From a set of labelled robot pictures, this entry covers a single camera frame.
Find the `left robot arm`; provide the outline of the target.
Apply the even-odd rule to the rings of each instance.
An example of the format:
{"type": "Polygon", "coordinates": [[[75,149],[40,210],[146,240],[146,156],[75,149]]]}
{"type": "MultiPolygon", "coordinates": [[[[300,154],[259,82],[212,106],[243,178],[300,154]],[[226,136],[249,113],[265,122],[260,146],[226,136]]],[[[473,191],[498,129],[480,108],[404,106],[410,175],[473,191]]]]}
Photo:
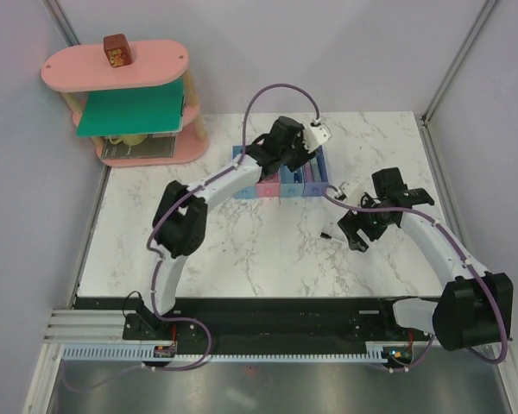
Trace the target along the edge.
{"type": "Polygon", "coordinates": [[[167,185],[152,222],[146,249],[157,256],[149,296],[142,298],[136,314],[127,322],[139,324],[154,339],[169,335],[172,323],[185,317],[171,317],[177,286],[190,255],[205,239],[208,214],[238,191],[262,182],[278,173],[282,166],[295,172],[314,159],[317,150],[332,138],[319,120],[305,126],[287,116],[280,116],[270,131],[244,146],[219,172],[183,185],[167,185]]]}

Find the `light blue drawer bin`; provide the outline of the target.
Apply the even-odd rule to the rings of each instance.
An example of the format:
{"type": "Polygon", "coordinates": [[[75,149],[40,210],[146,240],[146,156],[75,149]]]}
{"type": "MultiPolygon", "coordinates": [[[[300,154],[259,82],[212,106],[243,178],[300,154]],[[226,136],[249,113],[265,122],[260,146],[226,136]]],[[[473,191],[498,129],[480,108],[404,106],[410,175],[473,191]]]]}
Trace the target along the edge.
{"type": "Polygon", "coordinates": [[[235,199],[255,199],[257,198],[256,183],[260,177],[260,172],[257,164],[250,157],[246,157],[241,161],[243,150],[244,145],[236,145],[232,147],[234,165],[238,171],[238,176],[241,176],[243,171],[247,173],[252,172],[252,174],[246,179],[246,183],[249,183],[249,185],[239,189],[233,197],[235,199]]]}

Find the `sky blue drawer bin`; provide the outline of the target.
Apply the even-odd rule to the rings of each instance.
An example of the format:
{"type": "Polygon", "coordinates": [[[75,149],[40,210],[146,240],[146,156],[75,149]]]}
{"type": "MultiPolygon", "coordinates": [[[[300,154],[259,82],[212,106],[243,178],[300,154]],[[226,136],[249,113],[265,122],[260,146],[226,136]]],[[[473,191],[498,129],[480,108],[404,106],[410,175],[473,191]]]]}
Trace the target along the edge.
{"type": "Polygon", "coordinates": [[[302,196],[304,191],[304,173],[300,168],[294,172],[289,171],[285,166],[280,170],[280,183],[281,183],[281,198],[299,198],[302,196]],[[300,182],[293,182],[294,173],[298,173],[300,182]]]}

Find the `yellow mug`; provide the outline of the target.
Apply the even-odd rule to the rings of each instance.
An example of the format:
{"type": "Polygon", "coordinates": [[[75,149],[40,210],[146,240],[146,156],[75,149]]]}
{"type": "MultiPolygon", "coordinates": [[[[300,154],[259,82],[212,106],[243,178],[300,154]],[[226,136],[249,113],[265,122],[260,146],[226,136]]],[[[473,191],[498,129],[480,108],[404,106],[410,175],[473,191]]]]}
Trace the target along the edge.
{"type": "Polygon", "coordinates": [[[118,145],[120,143],[127,145],[129,147],[134,147],[141,144],[146,138],[147,134],[138,134],[138,135],[116,135],[108,137],[108,141],[112,145],[118,145]]]}

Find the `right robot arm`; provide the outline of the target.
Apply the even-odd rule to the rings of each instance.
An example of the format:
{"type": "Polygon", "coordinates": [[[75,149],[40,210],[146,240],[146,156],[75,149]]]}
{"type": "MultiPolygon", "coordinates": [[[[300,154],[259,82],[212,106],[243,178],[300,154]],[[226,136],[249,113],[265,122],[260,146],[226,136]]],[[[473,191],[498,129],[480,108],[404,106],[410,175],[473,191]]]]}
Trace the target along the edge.
{"type": "Polygon", "coordinates": [[[378,317],[380,333],[391,340],[408,329],[436,336],[449,351],[491,343],[507,346],[512,318],[513,283],[493,273],[461,244],[437,216],[435,201],[424,188],[411,188],[397,167],[371,176],[375,193],[349,183],[335,191],[346,209],[338,221],[351,250],[366,252],[391,226],[418,247],[442,286],[437,300],[397,299],[378,317]]]}

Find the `green folder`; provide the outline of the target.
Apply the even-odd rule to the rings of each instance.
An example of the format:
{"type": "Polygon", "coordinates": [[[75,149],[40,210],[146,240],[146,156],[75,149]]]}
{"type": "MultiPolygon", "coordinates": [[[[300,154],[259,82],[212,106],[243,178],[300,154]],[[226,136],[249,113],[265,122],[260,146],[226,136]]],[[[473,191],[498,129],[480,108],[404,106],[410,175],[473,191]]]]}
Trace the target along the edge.
{"type": "Polygon", "coordinates": [[[91,91],[78,137],[173,133],[182,129],[183,81],[143,88],[91,91]]]}

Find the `aluminium post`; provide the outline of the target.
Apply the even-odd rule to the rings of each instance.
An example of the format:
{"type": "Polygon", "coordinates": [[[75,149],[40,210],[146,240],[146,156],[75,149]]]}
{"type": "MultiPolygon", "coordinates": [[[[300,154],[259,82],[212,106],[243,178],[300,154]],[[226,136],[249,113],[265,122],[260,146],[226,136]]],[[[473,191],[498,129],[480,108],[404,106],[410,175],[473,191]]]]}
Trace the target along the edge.
{"type": "Polygon", "coordinates": [[[483,2],[481,9],[477,12],[473,23],[463,38],[458,51],[453,56],[450,65],[446,69],[444,77],[439,83],[436,91],[433,93],[433,96],[430,99],[426,109],[420,116],[420,120],[422,121],[423,125],[427,125],[433,118],[436,110],[443,101],[446,93],[452,87],[454,79],[457,77],[471,50],[480,38],[484,28],[490,21],[493,14],[496,12],[499,4],[499,0],[485,0],[483,2]]]}
{"type": "Polygon", "coordinates": [[[60,31],[63,39],[69,47],[80,45],[79,37],[70,23],[66,12],[59,0],[43,0],[44,7],[52,18],[55,27],[60,31]]]}

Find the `black book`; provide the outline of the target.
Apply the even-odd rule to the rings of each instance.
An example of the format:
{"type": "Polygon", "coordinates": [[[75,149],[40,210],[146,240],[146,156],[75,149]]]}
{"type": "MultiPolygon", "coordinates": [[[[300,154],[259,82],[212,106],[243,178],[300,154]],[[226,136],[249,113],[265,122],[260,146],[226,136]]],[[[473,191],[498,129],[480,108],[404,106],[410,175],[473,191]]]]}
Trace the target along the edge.
{"type": "Polygon", "coordinates": [[[147,138],[141,144],[134,147],[122,143],[112,145],[106,137],[101,158],[105,160],[133,160],[171,158],[174,156],[176,134],[157,133],[147,135],[147,138]]]}

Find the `pink eraser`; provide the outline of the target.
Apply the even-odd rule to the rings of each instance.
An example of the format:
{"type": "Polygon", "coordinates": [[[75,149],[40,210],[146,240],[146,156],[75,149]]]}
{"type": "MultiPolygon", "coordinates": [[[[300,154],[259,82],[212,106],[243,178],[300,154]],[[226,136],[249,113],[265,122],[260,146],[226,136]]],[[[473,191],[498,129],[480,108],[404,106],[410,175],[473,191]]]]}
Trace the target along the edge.
{"type": "Polygon", "coordinates": [[[307,183],[313,183],[314,182],[314,178],[313,178],[312,169],[311,169],[311,166],[310,166],[309,163],[306,163],[304,165],[304,173],[305,173],[305,181],[307,183]]]}

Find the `aluminium frame rail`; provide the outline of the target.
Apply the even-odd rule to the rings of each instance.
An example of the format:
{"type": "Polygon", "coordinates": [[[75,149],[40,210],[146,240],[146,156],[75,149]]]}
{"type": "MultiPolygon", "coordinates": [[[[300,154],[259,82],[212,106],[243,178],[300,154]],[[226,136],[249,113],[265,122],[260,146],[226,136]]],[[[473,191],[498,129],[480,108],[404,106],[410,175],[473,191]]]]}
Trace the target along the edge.
{"type": "Polygon", "coordinates": [[[423,342],[428,335],[402,328],[380,310],[346,309],[300,311],[192,312],[187,320],[176,314],[167,322],[145,310],[55,310],[44,340],[56,343],[177,342],[206,345],[209,338],[222,341],[259,338],[281,340],[296,336],[298,343],[320,338],[366,342],[423,342]]]}

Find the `right aluminium post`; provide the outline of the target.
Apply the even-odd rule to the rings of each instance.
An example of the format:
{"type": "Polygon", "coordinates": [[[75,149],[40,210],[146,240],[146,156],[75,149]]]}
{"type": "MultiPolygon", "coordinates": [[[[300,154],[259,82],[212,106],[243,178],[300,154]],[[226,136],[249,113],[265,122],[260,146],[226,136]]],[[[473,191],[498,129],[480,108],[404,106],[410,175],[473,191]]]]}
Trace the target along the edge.
{"type": "Polygon", "coordinates": [[[422,121],[423,125],[427,125],[433,118],[436,110],[443,101],[446,93],[452,87],[454,79],[457,77],[471,50],[480,38],[484,28],[490,21],[493,14],[496,12],[499,4],[499,0],[485,0],[483,2],[481,9],[477,12],[473,23],[463,38],[458,51],[453,56],[450,65],[446,69],[444,77],[439,83],[436,91],[433,93],[433,96],[430,99],[426,109],[420,116],[420,120],[422,121]]]}

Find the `left aluminium post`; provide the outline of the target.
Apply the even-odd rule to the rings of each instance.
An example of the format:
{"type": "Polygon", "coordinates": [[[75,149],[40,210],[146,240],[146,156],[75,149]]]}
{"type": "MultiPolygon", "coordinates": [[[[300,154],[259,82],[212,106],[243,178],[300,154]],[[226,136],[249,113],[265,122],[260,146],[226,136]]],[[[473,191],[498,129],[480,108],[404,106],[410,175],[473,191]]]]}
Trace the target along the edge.
{"type": "Polygon", "coordinates": [[[80,45],[79,37],[70,23],[66,12],[59,0],[43,0],[44,7],[52,18],[55,27],[60,31],[63,39],[69,47],[80,45]]]}

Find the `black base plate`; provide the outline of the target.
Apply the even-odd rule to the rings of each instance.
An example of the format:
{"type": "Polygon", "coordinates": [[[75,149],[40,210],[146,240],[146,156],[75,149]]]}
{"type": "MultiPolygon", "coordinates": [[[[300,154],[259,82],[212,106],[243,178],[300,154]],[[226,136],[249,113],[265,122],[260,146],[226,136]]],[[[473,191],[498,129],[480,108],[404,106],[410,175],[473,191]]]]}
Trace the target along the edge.
{"type": "Polygon", "coordinates": [[[178,298],[172,310],[156,314],[143,301],[128,299],[123,336],[180,341],[222,336],[342,337],[369,341],[423,341],[428,334],[397,325],[392,298],[178,298]]]}

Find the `pink drawer bin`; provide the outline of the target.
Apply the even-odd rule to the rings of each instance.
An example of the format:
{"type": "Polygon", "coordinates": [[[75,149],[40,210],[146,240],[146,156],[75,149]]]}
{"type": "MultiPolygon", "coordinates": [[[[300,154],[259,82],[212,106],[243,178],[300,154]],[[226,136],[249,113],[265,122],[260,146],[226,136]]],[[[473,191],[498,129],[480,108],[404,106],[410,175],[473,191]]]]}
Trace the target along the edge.
{"type": "Polygon", "coordinates": [[[256,184],[258,198],[278,198],[281,194],[281,183],[278,175],[256,184]]]}

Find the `pink wooden shelf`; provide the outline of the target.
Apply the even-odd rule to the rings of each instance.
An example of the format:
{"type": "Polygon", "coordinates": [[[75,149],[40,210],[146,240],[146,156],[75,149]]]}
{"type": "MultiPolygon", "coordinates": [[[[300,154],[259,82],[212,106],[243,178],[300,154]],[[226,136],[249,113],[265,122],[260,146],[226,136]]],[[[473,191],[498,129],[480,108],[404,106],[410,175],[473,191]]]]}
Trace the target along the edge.
{"type": "Polygon", "coordinates": [[[41,78],[107,166],[185,164],[209,146],[188,51],[178,41],[67,47],[46,60],[41,78]]]}

